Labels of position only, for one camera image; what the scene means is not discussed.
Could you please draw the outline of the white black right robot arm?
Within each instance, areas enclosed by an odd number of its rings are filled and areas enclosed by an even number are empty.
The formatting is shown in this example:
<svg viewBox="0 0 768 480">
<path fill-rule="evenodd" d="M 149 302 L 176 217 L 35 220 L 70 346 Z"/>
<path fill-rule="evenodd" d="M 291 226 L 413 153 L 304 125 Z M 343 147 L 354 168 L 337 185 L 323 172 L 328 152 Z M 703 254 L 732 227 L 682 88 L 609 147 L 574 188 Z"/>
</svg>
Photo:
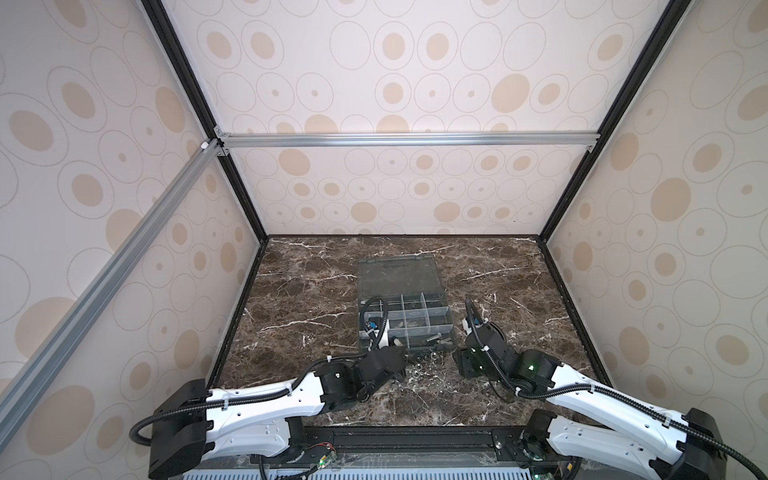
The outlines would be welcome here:
<svg viewBox="0 0 768 480">
<path fill-rule="evenodd" d="M 550 454 L 602 463 L 645 479 L 723 479 L 735 460 L 755 478 L 765 473 L 725 444 L 713 416 L 686 413 L 623 394 L 545 352 L 518 352 L 500 328 L 469 303 L 463 348 L 454 354 L 462 377 L 486 378 L 507 401 L 546 401 L 591 419 L 585 425 L 549 411 L 531 416 L 520 437 L 525 455 Z"/>
</svg>

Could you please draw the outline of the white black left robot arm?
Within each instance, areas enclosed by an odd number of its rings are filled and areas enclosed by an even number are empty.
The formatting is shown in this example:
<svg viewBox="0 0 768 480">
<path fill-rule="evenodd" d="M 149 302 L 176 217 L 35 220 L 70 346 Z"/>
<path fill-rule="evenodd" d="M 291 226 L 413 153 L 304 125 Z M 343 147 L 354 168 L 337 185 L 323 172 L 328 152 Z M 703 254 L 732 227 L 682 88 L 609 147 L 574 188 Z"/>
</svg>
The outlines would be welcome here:
<svg viewBox="0 0 768 480">
<path fill-rule="evenodd" d="M 148 476 L 168 479 L 233 455 L 277 456 L 299 438 L 296 421 L 364 403 L 406 375 L 406 349 L 385 346 L 326 357 L 295 379 L 242 389 L 182 385 L 129 431 L 150 451 Z"/>
</svg>

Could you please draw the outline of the clear plastic organizer box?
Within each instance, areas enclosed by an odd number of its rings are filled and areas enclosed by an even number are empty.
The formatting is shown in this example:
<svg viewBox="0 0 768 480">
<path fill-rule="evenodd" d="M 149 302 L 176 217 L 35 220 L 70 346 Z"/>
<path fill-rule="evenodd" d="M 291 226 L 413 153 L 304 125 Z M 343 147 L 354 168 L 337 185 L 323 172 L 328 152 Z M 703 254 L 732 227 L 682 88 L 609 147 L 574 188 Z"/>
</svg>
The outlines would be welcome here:
<svg viewBox="0 0 768 480">
<path fill-rule="evenodd" d="M 357 292 L 362 351 L 386 320 L 411 356 L 455 348 L 454 321 L 432 254 L 360 259 Z"/>
</svg>

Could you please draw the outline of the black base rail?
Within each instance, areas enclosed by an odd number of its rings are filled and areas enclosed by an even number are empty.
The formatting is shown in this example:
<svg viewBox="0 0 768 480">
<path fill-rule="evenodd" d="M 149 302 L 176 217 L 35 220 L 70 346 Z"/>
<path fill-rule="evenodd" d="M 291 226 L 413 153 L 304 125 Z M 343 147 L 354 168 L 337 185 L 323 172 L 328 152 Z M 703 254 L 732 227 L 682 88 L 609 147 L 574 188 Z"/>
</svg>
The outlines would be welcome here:
<svg viewBox="0 0 768 480">
<path fill-rule="evenodd" d="M 521 427 L 307 427 L 276 457 L 204 462 L 188 479 L 601 479 L 652 473 L 654 454 L 635 440 L 567 421 L 536 441 Z"/>
</svg>

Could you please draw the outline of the horizontal aluminium frame bar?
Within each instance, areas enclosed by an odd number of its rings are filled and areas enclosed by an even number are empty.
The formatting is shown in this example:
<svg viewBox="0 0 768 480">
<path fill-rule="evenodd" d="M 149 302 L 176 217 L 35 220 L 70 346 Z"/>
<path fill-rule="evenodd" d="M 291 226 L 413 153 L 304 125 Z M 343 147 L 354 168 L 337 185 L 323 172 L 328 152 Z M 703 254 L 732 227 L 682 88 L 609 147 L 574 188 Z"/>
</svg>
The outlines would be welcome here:
<svg viewBox="0 0 768 480">
<path fill-rule="evenodd" d="M 596 131 L 422 132 L 234 134 L 220 141 L 227 148 L 446 147 L 507 145 L 594 145 Z"/>
</svg>

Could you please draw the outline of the diagonal aluminium frame bar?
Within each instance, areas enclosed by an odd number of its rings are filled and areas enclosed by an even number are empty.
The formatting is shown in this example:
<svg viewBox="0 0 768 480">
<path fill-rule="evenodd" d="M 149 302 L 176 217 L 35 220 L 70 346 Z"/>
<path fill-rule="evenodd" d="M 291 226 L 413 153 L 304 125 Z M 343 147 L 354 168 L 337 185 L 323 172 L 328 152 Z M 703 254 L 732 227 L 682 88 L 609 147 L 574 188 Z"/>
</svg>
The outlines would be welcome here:
<svg viewBox="0 0 768 480">
<path fill-rule="evenodd" d="M 12 382 L 1 401 L 2 448 L 16 435 L 221 145 L 219 139 L 211 138 L 197 150 Z"/>
</svg>

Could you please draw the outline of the black right corner post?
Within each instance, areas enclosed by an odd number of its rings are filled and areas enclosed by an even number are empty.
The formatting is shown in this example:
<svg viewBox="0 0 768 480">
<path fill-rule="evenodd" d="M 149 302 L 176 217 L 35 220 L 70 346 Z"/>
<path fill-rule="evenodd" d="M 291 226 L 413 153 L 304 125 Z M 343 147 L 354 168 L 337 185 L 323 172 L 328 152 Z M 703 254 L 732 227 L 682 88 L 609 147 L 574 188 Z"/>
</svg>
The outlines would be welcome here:
<svg viewBox="0 0 768 480">
<path fill-rule="evenodd" d="M 599 138 L 582 157 L 577 168 L 558 200 L 553 212 L 545 223 L 539 239 L 547 243 L 555 233 L 555 230 L 563 220 L 567 210 L 571 206 L 577 193 L 585 183 L 602 151 L 619 126 L 630 105 L 635 100 L 641 87 L 650 75 L 651 70 L 660 59 L 664 48 L 669 43 L 678 25 L 683 20 L 689 8 L 691 0 L 673 0 L 666 4 L 655 27 L 651 30 L 648 39 L 642 45 L 639 55 L 629 71 L 627 79 L 622 84 L 608 109 L 606 117 L 597 130 Z"/>
</svg>

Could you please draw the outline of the black corner post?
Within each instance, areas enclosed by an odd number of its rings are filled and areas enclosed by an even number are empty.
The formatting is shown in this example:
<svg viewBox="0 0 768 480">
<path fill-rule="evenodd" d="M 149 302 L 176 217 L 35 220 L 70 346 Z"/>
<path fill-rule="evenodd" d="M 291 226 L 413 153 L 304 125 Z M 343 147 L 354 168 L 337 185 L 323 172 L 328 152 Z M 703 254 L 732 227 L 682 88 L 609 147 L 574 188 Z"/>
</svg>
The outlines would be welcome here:
<svg viewBox="0 0 768 480">
<path fill-rule="evenodd" d="M 152 29 L 157 35 L 160 44 L 179 80 L 189 104 L 202 126 L 207 139 L 221 140 L 217 132 L 218 124 L 213 116 L 210 106 L 205 98 L 203 89 L 193 72 L 192 65 L 184 51 L 182 43 L 172 25 L 170 15 L 162 1 L 142 0 L 142 9 L 147 14 Z M 253 202 L 247 192 L 245 183 L 240 175 L 230 153 L 218 155 L 219 163 L 225 173 L 236 199 L 242 208 L 257 240 L 264 243 L 269 235 L 256 212 Z"/>
<path fill-rule="evenodd" d="M 582 157 L 577 168 L 558 200 L 553 212 L 545 223 L 539 239 L 547 243 L 555 233 L 555 230 L 563 220 L 567 210 L 571 206 L 577 193 L 585 183 L 602 151 L 619 126 L 630 105 L 635 100 L 641 87 L 650 75 L 651 70 L 660 59 L 664 48 L 669 43 L 678 25 L 683 20 L 689 8 L 691 0 L 673 0 L 666 4 L 655 27 L 651 30 L 648 39 L 642 45 L 639 55 L 629 71 L 627 79 L 622 84 L 608 109 L 606 117 L 597 130 L 599 138 Z"/>
</svg>

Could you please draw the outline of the black left corner post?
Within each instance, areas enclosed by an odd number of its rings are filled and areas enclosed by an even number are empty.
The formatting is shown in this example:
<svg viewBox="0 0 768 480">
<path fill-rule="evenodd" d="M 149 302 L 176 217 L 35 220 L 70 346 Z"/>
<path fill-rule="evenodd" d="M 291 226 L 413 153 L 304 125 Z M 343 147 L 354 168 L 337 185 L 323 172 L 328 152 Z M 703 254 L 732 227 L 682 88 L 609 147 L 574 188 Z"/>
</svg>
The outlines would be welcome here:
<svg viewBox="0 0 768 480">
<path fill-rule="evenodd" d="M 192 65 L 184 51 L 182 43 L 172 25 L 170 15 L 162 1 L 142 0 L 142 9 L 147 14 L 152 29 L 157 35 L 160 44 L 179 80 L 189 104 L 202 126 L 207 139 L 221 140 L 217 132 L 218 124 L 213 116 L 210 106 L 205 98 L 203 89 L 193 72 Z M 264 243 L 269 235 L 256 212 L 253 202 L 247 192 L 245 183 L 240 175 L 230 153 L 218 155 L 219 163 L 225 173 L 236 199 L 242 208 L 257 240 Z"/>
</svg>

